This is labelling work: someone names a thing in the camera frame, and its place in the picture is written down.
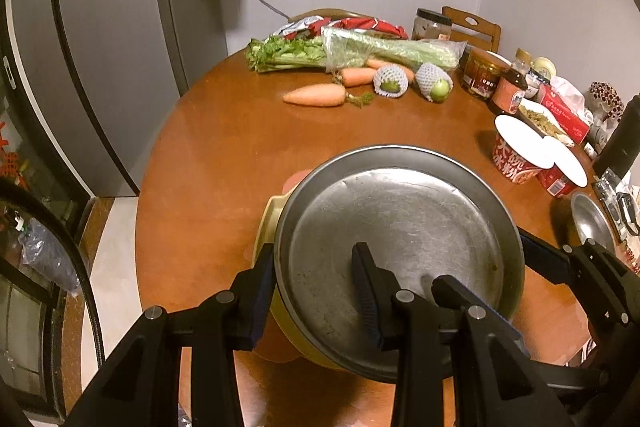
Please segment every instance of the yellow pot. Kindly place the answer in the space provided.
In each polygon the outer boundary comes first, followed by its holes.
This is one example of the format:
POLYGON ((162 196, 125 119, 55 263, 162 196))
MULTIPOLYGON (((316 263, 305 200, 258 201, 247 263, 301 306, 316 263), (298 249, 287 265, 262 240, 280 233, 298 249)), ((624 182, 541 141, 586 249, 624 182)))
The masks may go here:
MULTIPOLYGON (((255 259, 258 255, 258 252, 262 248, 262 245, 264 245, 265 243, 273 243, 276 235, 278 220, 280 219, 280 214, 282 213, 284 205, 287 203, 289 196, 294 190, 295 187, 283 196, 273 196, 269 199, 264 213, 262 214, 262 219, 260 220, 258 234, 255 237, 252 266, 255 263, 255 259)), ((273 292, 273 299, 271 299, 271 315, 273 315, 273 318, 276 320, 278 326, 285 334, 285 336, 289 339, 289 342, 297 350, 299 350, 299 352, 306 359, 310 360, 311 362, 317 363, 322 367, 344 371, 344 369, 337 365, 337 363, 332 362, 332 360, 328 359, 326 356, 320 353, 320 351, 318 351, 305 338, 305 336, 293 322, 292 318, 289 315, 289 312, 287 312, 287 309, 282 302, 282 297, 280 297, 280 292, 277 286, 275 291, 273 292)))

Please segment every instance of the tissue box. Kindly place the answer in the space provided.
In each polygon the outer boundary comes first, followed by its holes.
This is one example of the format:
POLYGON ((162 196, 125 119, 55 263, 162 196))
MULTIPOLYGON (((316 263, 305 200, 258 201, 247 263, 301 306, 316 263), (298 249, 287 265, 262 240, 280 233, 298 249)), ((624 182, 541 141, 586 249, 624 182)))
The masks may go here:
POLYGON ((536 97, 536 102, 542 104, 548 108, 549 111, 556 117, 562 130, 567 133, 576 144, 580 144, 584 137, 589 132, 589 124, 582 121, 568 105, 564 103, 558 93, 556 93, 551 86, 546 84, 540 84, 540 90, 536 97))

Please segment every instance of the bottle cap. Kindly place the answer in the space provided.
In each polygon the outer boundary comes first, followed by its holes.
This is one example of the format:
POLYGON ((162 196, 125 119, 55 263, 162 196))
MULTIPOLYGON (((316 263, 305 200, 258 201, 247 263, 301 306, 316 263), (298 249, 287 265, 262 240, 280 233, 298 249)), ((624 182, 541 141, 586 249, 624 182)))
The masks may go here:
POLYGON ((531 66, 531 54, 529 52, 524 51, 523 49, 518 48, 516 51, 516 58, 522 60, 526 66, 531 66))

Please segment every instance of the refrigerator door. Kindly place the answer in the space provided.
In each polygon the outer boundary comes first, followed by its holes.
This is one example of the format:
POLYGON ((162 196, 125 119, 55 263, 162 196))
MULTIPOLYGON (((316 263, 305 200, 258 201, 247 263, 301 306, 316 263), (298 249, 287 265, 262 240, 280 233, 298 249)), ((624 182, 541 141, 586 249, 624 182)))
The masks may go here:
POLYGON ((82 107, 66 67, 51 0, 6 0, 14 81, 96 196, 132 196, 82 107))
POLYGON ((158 0, 60 0, 66 39, 91 107, 140 187, 178 100, 158 0))

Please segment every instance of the plastic bag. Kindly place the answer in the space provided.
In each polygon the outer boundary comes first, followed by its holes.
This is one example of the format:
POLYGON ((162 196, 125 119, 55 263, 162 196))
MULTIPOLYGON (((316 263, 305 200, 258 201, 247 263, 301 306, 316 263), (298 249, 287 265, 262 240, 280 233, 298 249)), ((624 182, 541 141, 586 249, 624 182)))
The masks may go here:
POLYGON ((380 39, 327 26, 322 28, 322 44, 328 73, 344 68, 361 68, 369 58, 402 64, 414 71, 425 62, 451 71, 457 67, 466 46, 466 42, 380 39))
POLYGON ((23 263, 74 297, 79 294, 80 282, 76 270, 65 249, 49 229, 32 217, 19 240, 23 263))

